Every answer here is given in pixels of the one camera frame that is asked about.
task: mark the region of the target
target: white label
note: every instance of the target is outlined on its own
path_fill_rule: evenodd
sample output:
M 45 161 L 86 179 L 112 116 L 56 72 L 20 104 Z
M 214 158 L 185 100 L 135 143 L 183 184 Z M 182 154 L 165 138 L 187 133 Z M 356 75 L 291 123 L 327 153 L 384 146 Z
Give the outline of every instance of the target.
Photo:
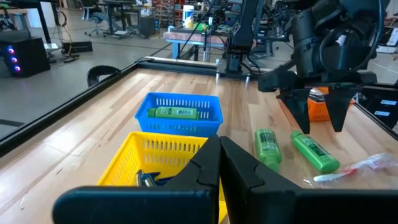
M 193 110 L 177 110 L 179 115 L 193 115 Z
M 396 101 L 392 101 L 392 100 L 382 100 L 381 104 L 395 106 L 397 104 L 397 102 Z
M 385 111 L 376 111 L 374 112 L 374 114 L 380 116 L 390 116 L 390 112 L 385 112 Z

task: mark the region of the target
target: cable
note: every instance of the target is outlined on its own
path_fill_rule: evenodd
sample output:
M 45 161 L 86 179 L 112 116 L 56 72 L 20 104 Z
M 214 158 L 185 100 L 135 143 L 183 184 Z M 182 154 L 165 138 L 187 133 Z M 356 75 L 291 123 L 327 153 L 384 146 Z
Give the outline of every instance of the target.
M 61 13 L 61 14 L 63 15 L 63 18 L 65 19 L 64 22 L 63 22 L 63 24 L 61 25 L 61 27 L 65 27 L 65 26 L 68 24 L 67 15 L 65 15 L 65 13 L 62 12 L 62 11 L 59 11 L 59 10 L 58 10 L 58 12 Z
M 69 31 L 68 31 L 68 29 L 69 29 L 69 27 L 68 27 L 68 25 L 67 25 L 67 28 L 65 28 L 65 27 L 63 27 L 64 29 L 65 29 L 65 32 L 68 34 L 68 36 L 69 36 L 69 41 L 70 41 L 70 45 L 69 45 L 69 51 L 68 51 L 68 53 L 67 53 L 67 55 L 70 55 L 70 52 L 72 51 L 72 45 L 73 45 L 73 41 L 72 41 L 72 37 L 71 37 L 71 35 L 70 35 L 70 33 L 69 33 Z
M 223 44 L 225 45 L 225 40 L 219 35 L 219 34 L 215 34 L 218 38 L 220 38 L 220 40 L 223 42 Z
M 290 44 L 288 44 L 288 43 L 286 43 L 286 42 L 284 42 L 286 45 L 288 45 L 291 49 L 293 49 L 294 50 L 294 47 L 292 47 L 292 46 L 290 46 Z
M 205 15 L 202 16 L 202 18 L 200 18 L 200 20 L 199 20 L 197 26 L 194 28 L 194 30 L 192 31 L 191 35 L 188 37 L 187 41 L 185 41 L 185 43 L 184 43 L 184 45 L 182 46 L 181 50 L 178 52 L 177 59 L 180 59 L 180 55 L 181 55 L 181 53 L 182 53 L 182 50 L 184 49 L 184 47 L 186 46 L 186 44 L 188 43 L 188 41 L 191 39 L 191 37 L 192 37 L 192 35 L 195 33 L 195 31 L 198 29 L 198 27 L 199 27 L 200 23 L 202 22 L 202 20 L 209 14 L 209 12 L 210 12 L 211 8 L 214 6 L 214 3 L 215 3 L 215 2 L 217 2 L 217 1 L 213 1 L 213 2 L 211 3 L 211 6 L 209 7 L 209 9 L 206 11 Z
M 382 37 L 383 26 L 384 26 L 384 0 L 378 0 L 378 2 L 379 2 L 379 20 L 378 20 L 378 23 L 377 23 L 376 36 L 375 36 L 375 38 L 373 40 L 372 47 L 371 47 L 368 55 L 365 57 L 365 59 L 357 67 L 349 69 L 348 70 L 349 72 L 356 72 L 359 69 L 361 69 L 362 67 L 364 67 L 369 62 L 369 60 L 373 56 L 373 53 L 376 51 L 377 46 L 379 44 L 379 41 L 380 41 L 380 39 Z M 350 25 L 350 28 L 353 29 L 355 31 L 355 33 L 357 33 L 360 36 L 358 31 L 356 30 L 357 27 Z M 335 36 L 337 33 L 339 33 L 342 30 L 343 30 L 343 27 L 340 27 L 340 28 L 337 28 L 337 29 L 333 29 L 328 35 L 326 35 L 326 37 L 322 40 L 321 45 L 319 46 L 320 63 L 322 65 L 322 67 L 326 71 L 330 70 L 328 68 L 328 66 L 326 65 L 326 63 L 325 63 L 324 54 L 325 54 L 326 44 L 329 43 L 329 40 L 330 40 L 331 37 Z
M 52 39 L 53 39 L 54 36 L 55 36 L 55 31 L 57 31 L 57 26 L 54 27 L 54 32 L 52 33 L 52 36 L 50 37 L 50 40 L 51 40 L 51 41 L 52 41 Z

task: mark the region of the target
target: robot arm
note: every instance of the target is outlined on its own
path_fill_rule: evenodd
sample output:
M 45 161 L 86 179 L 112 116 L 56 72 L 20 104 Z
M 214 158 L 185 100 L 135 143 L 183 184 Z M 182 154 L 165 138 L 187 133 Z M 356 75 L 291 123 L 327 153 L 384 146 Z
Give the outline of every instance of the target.
M 341 131 L 349 102 L 363 85 L 376 83 L 376 74 L 359 73 L 376 56 L 388 0 L 320 0 L 292 20 L 297 74 L 277 69 L 259 79 L 260 91 L 280 89 L 280 98 L 304 133 L 310 132 L 307 100 L 314 86 L 327 86 L 330 120 Z M 369 43 L 374 35 L 373 45 Z M 336 43 L 342 34 L 353 45 Z
M 238 28 L 228 39 L 226 73 L 242 74 L 243 57 L 249 54 L 253 43 L 251 24 L 256 13 L 258 0 L 243 0 Z

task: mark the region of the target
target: office chair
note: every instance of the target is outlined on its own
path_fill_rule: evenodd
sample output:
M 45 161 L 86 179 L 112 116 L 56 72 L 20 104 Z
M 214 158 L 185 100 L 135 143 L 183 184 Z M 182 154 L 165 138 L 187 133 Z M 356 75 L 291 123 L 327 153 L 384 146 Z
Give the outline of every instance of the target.
M 97 17 L 90 17 L 90 11 L 92 9 L 94 9 L 94 7 L 93 6 L 85 6 L 81 0 L 78 0 L 78 3 L 80 3 L 81 7 L 83 8 L 83 16 L 81 19 L 95 24 L 95 28 L 91 32 L 85 32 L 85 35 L 88 35 L 89 37 L 91 37 L 91 34 L 95 32 L 97 35 L 102 33 L 103 37 L 106 37 L 106 35 L 103 34 L 103 32 L 106 32 L 106 30 L 100 29 L 98 27 L 98 24 L 100 24 L 102 21 L 99 20 Z

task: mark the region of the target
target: plastic wrapper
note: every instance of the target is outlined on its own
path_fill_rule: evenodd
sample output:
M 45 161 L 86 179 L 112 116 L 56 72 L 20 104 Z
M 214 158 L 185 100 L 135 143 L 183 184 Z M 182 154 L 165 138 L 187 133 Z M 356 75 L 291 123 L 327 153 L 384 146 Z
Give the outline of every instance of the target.
M 332 174 L 308 177 L 309 187 L 324 189 L 398 189 L 398 160 L 375 154 Z

